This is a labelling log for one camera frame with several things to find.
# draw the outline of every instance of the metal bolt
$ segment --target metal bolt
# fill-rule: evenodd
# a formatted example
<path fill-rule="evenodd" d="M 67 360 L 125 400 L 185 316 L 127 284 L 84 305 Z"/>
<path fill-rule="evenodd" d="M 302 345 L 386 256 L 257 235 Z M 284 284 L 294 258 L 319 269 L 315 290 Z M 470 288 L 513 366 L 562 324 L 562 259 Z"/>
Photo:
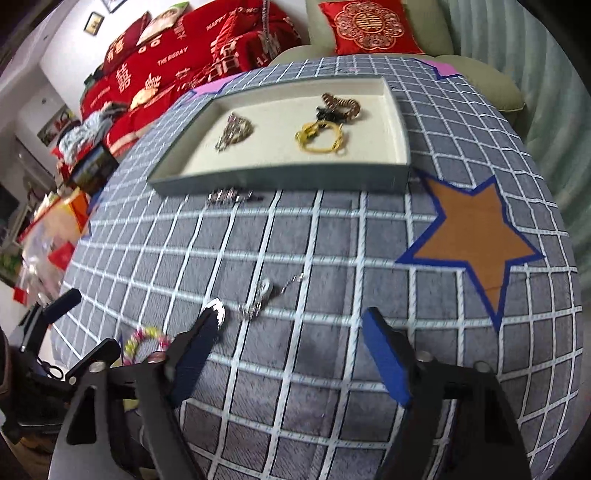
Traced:
<path fill-rule="evenodd" d="M 147 361 L 149 364 L 160 364 L 166 360 L 166 352 L 156 351 L 152 352 Z"/>
<path fill-rule="evenodd" d="M 105 362 L 95 362 L 90 366 L 88 371 L 91 374 L 97 374 L 98 372 L 102 372 L 105 368 L 107 368 L 107 364 Z"/>
<path fill-rule="evenodd" d="M 421 350 L 417 352 L 417 360 L 427 364 L 429 362 L 433 362 L 433 355 L 431 355 L 429 352 Z"/>
<path fill-rule="evenodd" d="M 492 367 L 486 362 L 479 360 L 477 362 L 474 362 L 474 370 L 483 374 L 488 374 L 492 372 Z"/>

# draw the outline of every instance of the sofa armrest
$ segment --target sofa armrest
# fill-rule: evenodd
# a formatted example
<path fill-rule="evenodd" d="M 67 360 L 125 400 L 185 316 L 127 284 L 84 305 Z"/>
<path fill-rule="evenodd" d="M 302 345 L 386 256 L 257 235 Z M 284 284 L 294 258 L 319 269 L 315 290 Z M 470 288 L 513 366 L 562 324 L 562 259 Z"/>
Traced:
<path fill-rule="evenodd" d="M 498 111 L 516 113 L 523 110 L 525 106 L 523 93 L 511 77 L 494 67 L 479 60 L 458 55 L 441 55 L 437 57 L 437 61 L 453 66 Z"/>
<path fill-rule="evenodd" d="M 320 45 L 300 45 L 281 52 L 269 65 L 334 57 L 335 51 Z"/>

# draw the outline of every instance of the green sofa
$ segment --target green sofa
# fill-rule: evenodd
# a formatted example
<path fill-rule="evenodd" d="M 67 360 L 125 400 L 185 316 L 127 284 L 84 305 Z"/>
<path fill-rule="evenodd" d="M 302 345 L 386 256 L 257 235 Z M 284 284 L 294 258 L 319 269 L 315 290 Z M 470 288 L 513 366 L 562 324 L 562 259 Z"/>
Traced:
<path fill-rule="evenodd" d="M 306 0 L 310 45 L 291 48 L 275 58 L 271 65 L 331 57 L 336 42 L 319 3 L 341 0 Z M 511 124 L 525 106 L 524 96 L 513 80 L 486 63 L 454 55 L 452 37 L 437 0 L 402 0 L 414 38 L 425 55 L 388 54 L 437 60 L 452 65 L 500 111 Z"/>

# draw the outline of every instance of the red bedding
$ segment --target red bedding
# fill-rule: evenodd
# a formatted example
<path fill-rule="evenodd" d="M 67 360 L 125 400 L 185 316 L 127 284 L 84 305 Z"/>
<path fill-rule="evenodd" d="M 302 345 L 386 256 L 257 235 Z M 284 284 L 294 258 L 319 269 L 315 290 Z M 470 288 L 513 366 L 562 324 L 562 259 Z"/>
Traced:
<path fill-rule="evenodd" d="M 105 144 L 122 155 L 182 94 L 213 80 L 269 65 L 275 54 L 301 44 L 291 20 L 269 9 L 270 42 L 262 33 L 261 0 L 215 0 L 184 15 L 174 28 L 138 48 L 86 95 L 86 119 L 106 102 L 131 104 L 145 87 L 158 95 L 119 118 Z"/>

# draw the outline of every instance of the orange star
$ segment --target orange star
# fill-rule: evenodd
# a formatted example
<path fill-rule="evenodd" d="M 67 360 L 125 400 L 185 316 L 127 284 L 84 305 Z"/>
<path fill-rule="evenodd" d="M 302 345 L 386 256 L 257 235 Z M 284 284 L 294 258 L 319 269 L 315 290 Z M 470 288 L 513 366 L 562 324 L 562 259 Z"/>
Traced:
<path fill-rule="evenodd" d="M 420 177 L 439 215 L 398 262 L 465 268 L 498 331 L 511 266 L 539 260 L 541 253 L 508 220 L 496 178 L 463 190 Z"/>

